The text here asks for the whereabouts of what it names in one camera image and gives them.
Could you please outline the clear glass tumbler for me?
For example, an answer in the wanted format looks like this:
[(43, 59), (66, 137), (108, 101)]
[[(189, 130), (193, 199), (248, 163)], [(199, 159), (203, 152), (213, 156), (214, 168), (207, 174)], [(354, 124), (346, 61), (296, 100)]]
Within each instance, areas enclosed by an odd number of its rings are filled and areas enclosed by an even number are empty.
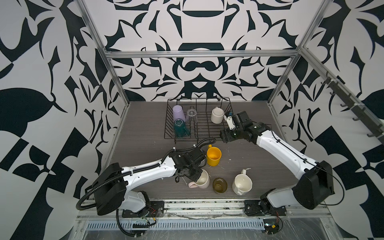
[(190, 125), (196, 125), (198, 123), (198, 112), (196, 109), (187, 110), (186, 123)]

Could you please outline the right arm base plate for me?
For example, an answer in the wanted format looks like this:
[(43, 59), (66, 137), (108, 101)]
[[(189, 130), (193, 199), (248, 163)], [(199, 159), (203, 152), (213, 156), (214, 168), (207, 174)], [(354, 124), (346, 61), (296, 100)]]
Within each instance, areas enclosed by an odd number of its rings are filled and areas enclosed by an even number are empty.
[(267, 200), (245, 200), (244, 212), (249, 217), (286, 216), (286, 208), (273, 207)]

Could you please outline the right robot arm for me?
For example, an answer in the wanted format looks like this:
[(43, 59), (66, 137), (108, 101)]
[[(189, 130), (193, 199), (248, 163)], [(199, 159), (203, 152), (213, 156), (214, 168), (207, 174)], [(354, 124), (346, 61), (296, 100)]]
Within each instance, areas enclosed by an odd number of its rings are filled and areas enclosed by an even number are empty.
[(224, 143), (246, 140), (269, 152), (298, 179), (289, 187), (272, 189), (260, 198), (260, 212), (273, 214), (286, 206), (302, 206), (315, 209), (326, 198), (335, 193), (332, 167), (326, 161), (317, 162), (302, 154), (281, 139), (272, 128), (262, 122), (252, 121), (245, 111), (224, 115), (228, 128), (220, 132)]

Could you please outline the white mug red inside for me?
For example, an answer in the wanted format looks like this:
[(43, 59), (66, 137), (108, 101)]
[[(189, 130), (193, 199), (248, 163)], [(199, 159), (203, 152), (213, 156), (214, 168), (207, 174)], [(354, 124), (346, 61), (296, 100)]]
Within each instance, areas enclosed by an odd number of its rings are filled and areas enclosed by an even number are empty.
[(219, 107), (215, 107), (213, 110), (212, 110), (212, 114), (211, 114), (211, 122), (213, 124), (216, 124), (216, 125), (219, 125), (223, 122), (223, 119), (224, 119), (224, 115), (225, 115), (225, 112), (223, 109), (219, 108)]

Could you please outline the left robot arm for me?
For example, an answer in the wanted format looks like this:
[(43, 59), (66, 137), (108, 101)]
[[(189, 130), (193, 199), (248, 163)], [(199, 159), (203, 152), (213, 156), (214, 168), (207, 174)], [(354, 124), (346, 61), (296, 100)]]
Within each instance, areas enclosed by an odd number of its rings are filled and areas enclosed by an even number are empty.
[(93, 196), (95, 203), (90, 206), (77, 203), (77, 209), (96, 208), (99, 216), (110, 214), (115, 210), (142, 214), (144, 209), (150, 207), (150, 200), (144, 191), (134, 192), (135, 188), (170, 177), (174, 177), (176, 182), (181, 177), (195, 182), (203, 173), (200, 164), (205, 158), (203, 150), (193, 147), (187, 150), (172, 149), (162, 159), (139, 166), (121, 167), (118, 163), (111, 164), (82, 197), (85, 200)]

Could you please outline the cream mug pink handle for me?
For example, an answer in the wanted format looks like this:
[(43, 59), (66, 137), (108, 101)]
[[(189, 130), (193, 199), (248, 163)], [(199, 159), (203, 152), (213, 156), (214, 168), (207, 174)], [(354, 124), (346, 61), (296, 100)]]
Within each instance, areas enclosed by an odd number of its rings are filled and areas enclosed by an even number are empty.
[(210, 184), (210, 176), (206, 170), (203, 170), (201, 176), (196, 182), (190, 182), (188, 184), (188, 187), (190, 189), (194, 188), (200, 188), (200, 189), (206, 189)]

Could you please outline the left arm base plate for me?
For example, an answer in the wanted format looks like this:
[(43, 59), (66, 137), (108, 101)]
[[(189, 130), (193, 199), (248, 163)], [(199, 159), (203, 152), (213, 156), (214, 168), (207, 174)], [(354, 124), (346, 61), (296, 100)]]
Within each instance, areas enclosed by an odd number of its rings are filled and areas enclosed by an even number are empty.
[(164, 201), (151, 201), (149, 205), (145, 206), (142, 210), (134, 213), (129, 210), (123, 210), (123, 218), (155, 218), (158, 215), (164, 213), (165, 202)]

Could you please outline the dark green mug white inside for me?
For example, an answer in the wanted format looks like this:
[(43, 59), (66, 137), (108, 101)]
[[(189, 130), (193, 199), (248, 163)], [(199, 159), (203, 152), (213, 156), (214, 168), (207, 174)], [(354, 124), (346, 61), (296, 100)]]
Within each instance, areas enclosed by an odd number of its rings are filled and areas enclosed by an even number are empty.
[(174, 121), (174, 132), (176, 138), (183, 138), (191, 135), (185, 121), (182, 119), (176, 119)]

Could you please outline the lavender plastic cup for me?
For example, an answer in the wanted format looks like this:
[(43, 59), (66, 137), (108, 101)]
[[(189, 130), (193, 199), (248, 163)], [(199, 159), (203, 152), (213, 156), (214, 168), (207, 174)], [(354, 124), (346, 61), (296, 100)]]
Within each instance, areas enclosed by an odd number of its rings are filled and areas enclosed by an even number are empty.
[(172, 108), (173, 111), (173, 122), (176, 120), (182, 120), (183, 122), (186, 122), (186, 116), (183, 110), (183, 107), (181, 105), (175, 105)]

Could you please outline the yellow mug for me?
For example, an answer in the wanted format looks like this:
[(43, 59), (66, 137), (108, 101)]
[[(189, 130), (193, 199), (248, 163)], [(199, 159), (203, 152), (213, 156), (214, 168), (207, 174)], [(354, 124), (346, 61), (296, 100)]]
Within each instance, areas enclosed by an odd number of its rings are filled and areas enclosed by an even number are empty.
[(212, 145), (208, 146), (206, 158), (207, 158), (207, 164), (209, 166), (211, 167), (217, 166), (220, 163), (221, 157), (222, 157), (222, 152), (219, 148), (214, 147)]

